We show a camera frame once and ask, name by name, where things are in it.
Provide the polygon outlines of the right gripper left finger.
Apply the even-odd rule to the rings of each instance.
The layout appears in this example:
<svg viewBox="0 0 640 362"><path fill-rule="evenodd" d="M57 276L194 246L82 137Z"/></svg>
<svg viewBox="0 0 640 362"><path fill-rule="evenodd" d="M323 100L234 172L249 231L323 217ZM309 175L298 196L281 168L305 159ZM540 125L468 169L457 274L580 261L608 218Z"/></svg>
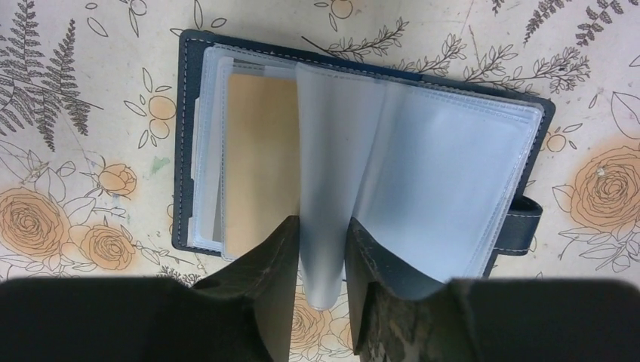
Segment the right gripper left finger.
<svg viewBox="0 0 640 362"><path fill-rule="evenodd" d="M188 287L173 278L1 285L3 361L287 361L300 222Z"/></svg>

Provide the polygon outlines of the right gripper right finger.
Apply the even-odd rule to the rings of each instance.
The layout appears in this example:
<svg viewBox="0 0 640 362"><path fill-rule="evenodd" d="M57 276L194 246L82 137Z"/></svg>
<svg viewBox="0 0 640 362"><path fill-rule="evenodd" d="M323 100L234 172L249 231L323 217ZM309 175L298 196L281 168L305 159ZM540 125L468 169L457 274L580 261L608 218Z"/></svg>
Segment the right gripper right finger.
<svg viewBox="0 0 640 362"><path fill-rule="evenodd" d="M639 291L614 279L440 283L352 219L352 347L362 361L637 361Z"/></svg>

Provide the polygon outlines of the blue leather card holder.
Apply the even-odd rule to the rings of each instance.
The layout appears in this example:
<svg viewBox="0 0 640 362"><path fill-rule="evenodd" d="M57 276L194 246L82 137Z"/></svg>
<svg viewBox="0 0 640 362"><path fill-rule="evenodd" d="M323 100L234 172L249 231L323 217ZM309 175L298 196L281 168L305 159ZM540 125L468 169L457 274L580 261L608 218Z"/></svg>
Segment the blue leather card holder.
<svg viewBox="0 0 640 362"><path fill-rule="evenodd" d="M542 97L194 29L179 37L172 244L225 256L224 159L232 74L297 85L300 261L330 308L358 220L428 277L486 277L528 252L542 215L524 194L555 114Z"/></svg>

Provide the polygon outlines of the gold credit card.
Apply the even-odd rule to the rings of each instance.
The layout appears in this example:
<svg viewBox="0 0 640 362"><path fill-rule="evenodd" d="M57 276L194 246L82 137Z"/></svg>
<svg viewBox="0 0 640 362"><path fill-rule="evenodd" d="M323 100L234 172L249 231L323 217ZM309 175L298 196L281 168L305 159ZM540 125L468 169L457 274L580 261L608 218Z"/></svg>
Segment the gold credit card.
<svg viewBox="0 0 640 362"><path fill-rule="evenodd" d="M300 209L297 85L232 74L224 159L225 254L239 258Z"/></svg>

